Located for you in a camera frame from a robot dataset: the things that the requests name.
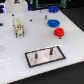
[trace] metal plate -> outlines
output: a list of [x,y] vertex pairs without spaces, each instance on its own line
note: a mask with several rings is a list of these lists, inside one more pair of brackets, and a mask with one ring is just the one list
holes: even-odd
[[41,64],[65,59],[65,56],[57,46],[52,48],[41,49],[37,51],[31,51],[26,53],[25,55],[29,67],[34,67]]

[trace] white base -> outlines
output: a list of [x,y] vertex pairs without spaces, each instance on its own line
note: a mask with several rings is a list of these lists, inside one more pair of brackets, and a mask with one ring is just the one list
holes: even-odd
[[[55,28],[47,25],[45,15],[49,19],[61,22],[65,35],[59,39],[54,35]],[[22,18],[25,26],[25,36],[15,37],[13,18]],[[0,14],[0,84],[9,83],[26,77],[31,77],[60,67],[84,61],[84,32],[71,22],[63,13],[48,13],[48,10],[25,13]],[[65,60],[56,61],[34,68],[29,68],[25,53],[45,47],[58,45]]]

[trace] blue button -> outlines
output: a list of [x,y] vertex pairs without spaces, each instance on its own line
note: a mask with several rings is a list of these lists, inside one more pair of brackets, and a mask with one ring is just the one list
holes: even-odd
[[59,10],[59,7],[57,7],[57,6],[50,6],[49,7],[50,13],[56,13],[56,12],[58,12],[58,10]]
[[47,23],[50,27],[59,27],[60,22],[58,20],[48,20]]

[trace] black screen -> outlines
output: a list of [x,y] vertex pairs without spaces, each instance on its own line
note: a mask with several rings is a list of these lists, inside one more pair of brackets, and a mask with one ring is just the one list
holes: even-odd
[[38,0],[38,5],[61,3],[61,0]]

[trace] red button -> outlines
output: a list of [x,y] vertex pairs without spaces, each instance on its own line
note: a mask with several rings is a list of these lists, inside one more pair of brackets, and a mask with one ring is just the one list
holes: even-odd
[[55,31],[54,31],[54,34],[58,37],[62,37],[64,36],[64,30],[62,28],[57,28]]

